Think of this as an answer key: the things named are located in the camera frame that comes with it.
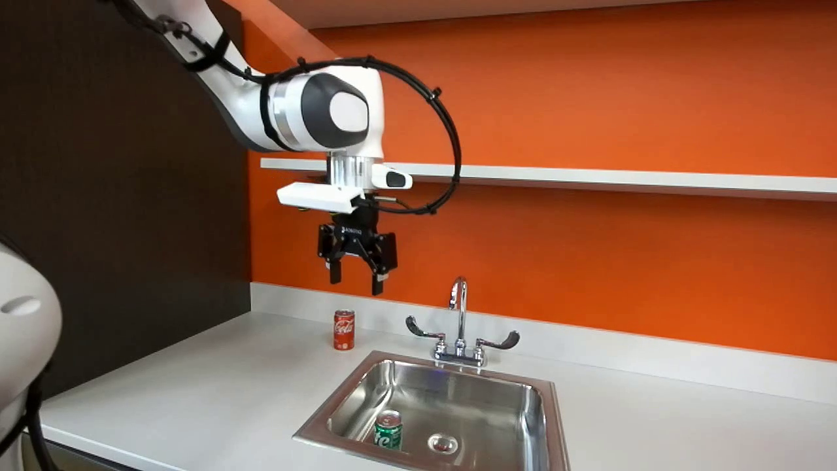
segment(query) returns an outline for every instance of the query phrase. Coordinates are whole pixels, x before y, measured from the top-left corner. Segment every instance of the orange wall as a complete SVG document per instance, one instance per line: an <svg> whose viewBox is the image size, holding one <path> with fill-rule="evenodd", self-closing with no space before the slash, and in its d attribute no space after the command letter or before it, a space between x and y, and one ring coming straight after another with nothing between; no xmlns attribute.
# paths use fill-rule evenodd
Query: orange wall
<svg viewBox="0 0 837 471"><path fill-rule="evenodd" d="M697 2L335 28L444 90L464 163L837 176L837 5ZM287 59L253 28L259 67ZM387 91L387 159L444 163L433 120ZM292 176L250 154L253 279L327 286L323 215L276 206ZM416 201L433 185L410 193ZM385 299L837 359L837 205L463 185L437 216L385 216Z"/></svg>

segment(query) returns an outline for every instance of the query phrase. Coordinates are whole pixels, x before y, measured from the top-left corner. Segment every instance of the sink basin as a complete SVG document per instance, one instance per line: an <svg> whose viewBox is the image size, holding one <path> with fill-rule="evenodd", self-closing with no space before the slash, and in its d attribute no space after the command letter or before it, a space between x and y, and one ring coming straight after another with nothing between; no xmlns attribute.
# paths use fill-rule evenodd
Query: sink basin
<svg viewBox="0 0 837 471"><path fill-rule="evenodd" d="M399 441L379 445L385 414ZM396 468L564 471L551 381L370 350L294 432Z"/></svg>

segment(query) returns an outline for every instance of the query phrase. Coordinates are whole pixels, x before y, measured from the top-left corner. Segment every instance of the white ceiling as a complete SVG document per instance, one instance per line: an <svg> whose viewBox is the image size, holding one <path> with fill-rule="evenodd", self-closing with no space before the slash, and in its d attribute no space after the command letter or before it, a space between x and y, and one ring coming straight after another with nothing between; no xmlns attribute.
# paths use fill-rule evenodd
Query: white ceiling
<svg viewBox="0 0 837 471"><path fill-rule="evenodd" d="M399 20L432 20L432 19L509 15L509 14L539 14L539 10L650 5L650 2L680 2L680 0L271 0L271 2L309 28L327 28L327 27L399 23Z"/></svg>

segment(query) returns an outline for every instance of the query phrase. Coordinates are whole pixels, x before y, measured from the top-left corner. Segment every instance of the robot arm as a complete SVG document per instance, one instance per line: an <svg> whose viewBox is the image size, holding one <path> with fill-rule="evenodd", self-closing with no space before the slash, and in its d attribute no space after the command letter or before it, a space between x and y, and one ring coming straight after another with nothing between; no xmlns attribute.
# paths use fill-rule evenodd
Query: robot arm
<svg viewBox="0 0 837 471"><path fill-rule="evenodd" d="M425 91L396 66L370 58L298 62L283 74L260 74L243 59L203 0L109 2L164 36L183 66L211 91L243 144L267 152L327 154L327 182L289 182L276 190L276 198L287 206L332 215L332 223L319 227L319 256L327 262L332 282L339 282L339 260L351 254L368 265L370 292L382 292L396 256L395 236L377 233L382 206L374 190L404 190L413 177L379 163L385 130L379 70L423 95L444 122L455 154L449 188L423 210L390 210L396 215L433 215L458 185L461 150L440 90Z"/></svg>

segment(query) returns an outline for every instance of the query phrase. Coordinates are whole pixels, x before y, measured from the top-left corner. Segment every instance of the green object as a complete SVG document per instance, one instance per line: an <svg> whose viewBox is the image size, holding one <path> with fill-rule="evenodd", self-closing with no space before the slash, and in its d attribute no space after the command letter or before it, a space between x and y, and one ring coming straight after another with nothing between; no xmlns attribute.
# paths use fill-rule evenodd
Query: green object
<svg viewBox="0 0 837 471"><path fill-rule="evenodd" d="M396 411L377 414L374 441L379 448L399 448L399 414Z"/></svg>

